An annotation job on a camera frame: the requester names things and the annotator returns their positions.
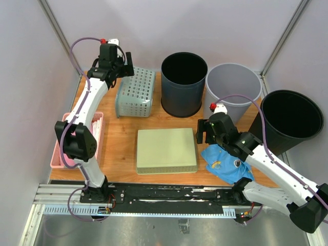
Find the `grey plastic bin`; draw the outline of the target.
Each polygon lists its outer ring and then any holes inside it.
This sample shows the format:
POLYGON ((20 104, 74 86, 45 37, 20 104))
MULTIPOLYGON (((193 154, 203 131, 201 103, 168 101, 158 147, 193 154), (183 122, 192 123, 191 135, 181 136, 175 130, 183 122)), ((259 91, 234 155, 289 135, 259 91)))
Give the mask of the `grey plastic bin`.
POLYGON ((236 124, 245 114, 251 101, 238 94, 247 96, 256 101, 262 93, 262 83, 259 76, 249 68, 234 64, 220 64, 212 68, 205 79, 206 92, 203 102, 203 118, 208 119, 212 112, 210 104, 228 96, 221 101, 228 110, 228 115, 236 124))

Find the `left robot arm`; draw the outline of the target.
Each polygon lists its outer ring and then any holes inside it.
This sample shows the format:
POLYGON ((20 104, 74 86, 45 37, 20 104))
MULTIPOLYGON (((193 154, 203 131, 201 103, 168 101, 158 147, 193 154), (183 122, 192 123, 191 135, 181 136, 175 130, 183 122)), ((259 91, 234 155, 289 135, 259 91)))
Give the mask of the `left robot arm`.
POLYGON ((99 56, 84 74, 86 85, 74 109, 64 121, 57 121, 54 130, 64 166, 79 169, 85 179, 81 202, 107 202, 110 190, 105 174, 95 157, 97 141, 92 119, 98 105, 118 78, 134 75, 131 53, 122 52, 119 45, 101 40, 99 56))

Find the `teal plastic basket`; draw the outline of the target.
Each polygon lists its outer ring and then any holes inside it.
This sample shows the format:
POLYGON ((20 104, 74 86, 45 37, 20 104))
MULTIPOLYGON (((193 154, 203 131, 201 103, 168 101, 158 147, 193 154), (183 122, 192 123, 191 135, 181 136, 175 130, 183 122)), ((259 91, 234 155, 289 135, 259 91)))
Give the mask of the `teal plastic basket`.
POLYGON ((155 71, 139 67, 133 76, 124 77, 115 98, 116 117, 149 117, 155 79, 155 71))

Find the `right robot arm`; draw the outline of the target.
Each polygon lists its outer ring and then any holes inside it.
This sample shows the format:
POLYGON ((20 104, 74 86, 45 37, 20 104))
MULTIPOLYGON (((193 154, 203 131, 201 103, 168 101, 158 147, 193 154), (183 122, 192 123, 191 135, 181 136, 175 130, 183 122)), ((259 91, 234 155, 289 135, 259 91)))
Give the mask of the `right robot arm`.
POLYGON ((259 185, 242 178, 234 185, 233 201, 243 205, 247 201, 271 207, 285 215, 301 230, 316 232, 327 217, 327 183, 321 185, 305 178, 283 162, 279 162, 265 144, 250 132, 240 132, 231 118, 215 113, 197 123, 197 143, 218 145, 231 156, 257 168, 282 191, 259 185))

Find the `dark blue cylindrical bin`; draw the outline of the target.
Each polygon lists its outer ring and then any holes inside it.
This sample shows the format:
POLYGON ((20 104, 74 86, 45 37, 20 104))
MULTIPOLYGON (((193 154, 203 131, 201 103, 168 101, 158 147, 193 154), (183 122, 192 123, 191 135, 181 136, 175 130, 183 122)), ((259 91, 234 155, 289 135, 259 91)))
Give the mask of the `dark blue cylindrical bin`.
POLYGON ((207 63, 199 55, 177 52, 161 64, 161 105, 171 116, 191 117, 202 105, 207 63))

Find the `light green plastic basket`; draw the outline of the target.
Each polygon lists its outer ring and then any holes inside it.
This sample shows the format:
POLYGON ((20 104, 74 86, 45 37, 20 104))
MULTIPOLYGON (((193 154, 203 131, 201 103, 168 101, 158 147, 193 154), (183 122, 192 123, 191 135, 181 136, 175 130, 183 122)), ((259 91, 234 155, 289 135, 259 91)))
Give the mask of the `light green plastic basket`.
POLYGON ((136 173, 139 175, 198 171, 193 129, 138 130, 136 173))

